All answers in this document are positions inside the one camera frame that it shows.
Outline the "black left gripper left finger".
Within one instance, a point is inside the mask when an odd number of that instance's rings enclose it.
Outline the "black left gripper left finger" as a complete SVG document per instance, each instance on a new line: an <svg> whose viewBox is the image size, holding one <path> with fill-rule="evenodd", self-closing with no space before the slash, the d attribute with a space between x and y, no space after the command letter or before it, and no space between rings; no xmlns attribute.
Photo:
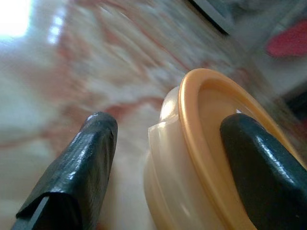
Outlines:
<svg viewBox="0 0 307 230"><path fill-rule="evenodd" d="M115 155L118 124L90 115L16 214L16 230L94 230Z"/></svg>

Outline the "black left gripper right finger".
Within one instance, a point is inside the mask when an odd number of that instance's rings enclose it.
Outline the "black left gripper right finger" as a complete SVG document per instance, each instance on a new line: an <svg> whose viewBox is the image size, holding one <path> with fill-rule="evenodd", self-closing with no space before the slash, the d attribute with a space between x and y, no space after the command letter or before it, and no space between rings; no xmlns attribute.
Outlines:
<svg viewBox="0 0 307 230"><path fill-rule="evenodd" d="M259 230L307 228L307 171L258 121L234 114L220 134L246 213Z"/></svg>

